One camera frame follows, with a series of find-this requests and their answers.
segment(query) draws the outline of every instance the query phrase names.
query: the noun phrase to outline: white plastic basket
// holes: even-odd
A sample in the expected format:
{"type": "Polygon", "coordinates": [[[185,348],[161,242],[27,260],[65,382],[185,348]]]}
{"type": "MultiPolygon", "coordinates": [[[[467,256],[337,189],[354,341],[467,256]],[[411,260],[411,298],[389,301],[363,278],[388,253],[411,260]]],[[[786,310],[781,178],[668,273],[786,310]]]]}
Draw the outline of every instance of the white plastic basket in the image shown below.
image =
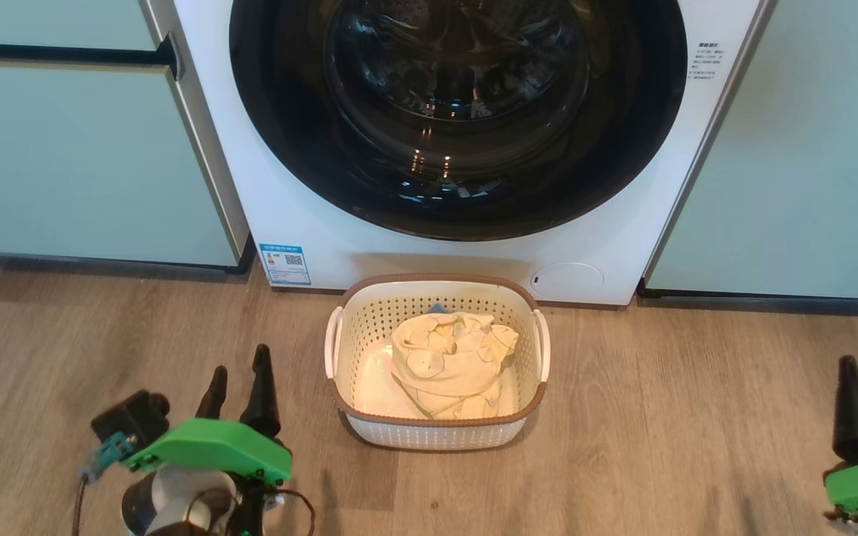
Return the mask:
{"type": "Polygon", "coordinates": [[[365,279],[343,296],[327,324],[324,360],[337,403],[363,440],[414,450],[467,450],[498,447],[518,434],[544,396],[551,341],[535,299],[511,281],[385,275],[365,279]],[[391,377],[391,333],[436,303],[451,312],[489,313],[518,332],[515,353],[501,374],[497,417],[430,420],[391,377]]]}

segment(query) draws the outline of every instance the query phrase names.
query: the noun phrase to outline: washing machine drum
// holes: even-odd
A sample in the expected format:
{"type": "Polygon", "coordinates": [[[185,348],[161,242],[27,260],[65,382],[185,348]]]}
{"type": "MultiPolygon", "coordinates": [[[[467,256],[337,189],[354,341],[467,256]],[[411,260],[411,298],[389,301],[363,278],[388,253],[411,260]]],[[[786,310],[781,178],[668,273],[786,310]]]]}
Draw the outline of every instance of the washing machine drum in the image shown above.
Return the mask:
{"type": "Polygon", "coordinates": [[[537,233],[609,200],[687,78],[677,0],[235,0],[229,45],[297,179],[442,240],[537,233]]]}

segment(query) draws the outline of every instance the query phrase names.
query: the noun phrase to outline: light green cabinet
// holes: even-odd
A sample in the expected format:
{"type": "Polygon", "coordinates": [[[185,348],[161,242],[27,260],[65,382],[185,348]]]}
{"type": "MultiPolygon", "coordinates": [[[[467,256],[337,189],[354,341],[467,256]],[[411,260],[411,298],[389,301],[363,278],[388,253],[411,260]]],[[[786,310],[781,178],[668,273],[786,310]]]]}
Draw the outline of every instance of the light green cabinet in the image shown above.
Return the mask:
{"type": "Polygon", "coordinates": [[[238,264],[167,68],[0,63],[0,253],[238,264]]]}
{"type": "Polygon", "coordinates": [[[143,0],[0,0],[0,45],[156,47],[143,0]]]}
{"type": "Polygon", "coordinates": [[[646,285],[858,299],[858,2],[779,0],[646,285]]]}

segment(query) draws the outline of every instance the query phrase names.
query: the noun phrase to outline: washing machine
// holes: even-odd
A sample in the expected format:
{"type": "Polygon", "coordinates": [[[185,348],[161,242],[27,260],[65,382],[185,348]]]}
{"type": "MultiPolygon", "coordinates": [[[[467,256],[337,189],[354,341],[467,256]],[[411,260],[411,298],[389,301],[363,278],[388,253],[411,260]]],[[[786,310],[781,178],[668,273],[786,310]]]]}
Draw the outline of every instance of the washing machine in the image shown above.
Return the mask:
{"type": "Polygon", "coordinates": [[[629,303],[758,0],[176,0],[267,278],[629,303]]]}

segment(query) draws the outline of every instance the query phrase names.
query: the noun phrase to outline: wire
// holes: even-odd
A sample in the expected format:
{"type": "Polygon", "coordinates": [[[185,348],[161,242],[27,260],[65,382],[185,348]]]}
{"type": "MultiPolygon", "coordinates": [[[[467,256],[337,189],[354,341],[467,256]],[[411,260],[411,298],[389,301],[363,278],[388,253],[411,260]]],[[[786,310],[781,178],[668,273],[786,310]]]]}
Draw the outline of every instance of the wire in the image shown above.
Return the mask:
{"type": "Polygon", "coordinates": [[[81,530],[81,506],[85,502],[85,486],[88,485],[88,477],[81,477],[78,485],[78,497],[74,501],[74,512],[71,515],[71,536],[78,536],[81,530]]]}
{"type": "Polygon", "coordinates": [[[188,522],[187,523],[188,534],[191,534],[191,536],[194,536],[194,529],[191,528],[191,510],[194,510],[194,505],[195,505],[195,503],[197,503],[197,501],[200,501],[208,493],[214,493],[214,492],[223,493],[223,494],[227,495],[229,497],[229,499],[231,500],[231,509],[229,509],[228,512],[223,513],[221,515],[221,517],[224,517],[228,513],[231,515],[234,514],[234,510],[236,509],[236,505],[238,504],[238,496],[234,495],[234,493],[231,493],[231,491],[229,491],[229,489],[227,489],[227,488],[207,488],[204,491],[197,493],[197,495],[194,495],[194,499],[191,499],[191,502],[188,504],[187,512],[184,512],[184,518],[182,520],[182,521],[188,522]]]}
{"type": "Polygon", "coordinates": [[[307,496],[296,491],[296,489],[277,489],[277,493],[283,493],[284,495],[293,495],[295,497],[299,497],[301,501],[303,501],[304,505],[307,506],[307,509],[310,510],[310,532],[307,532],[307,536],[313,536],[314,530],[317,528],[317,510],[313,508],[310,500],[307,499],[307,496]]]}

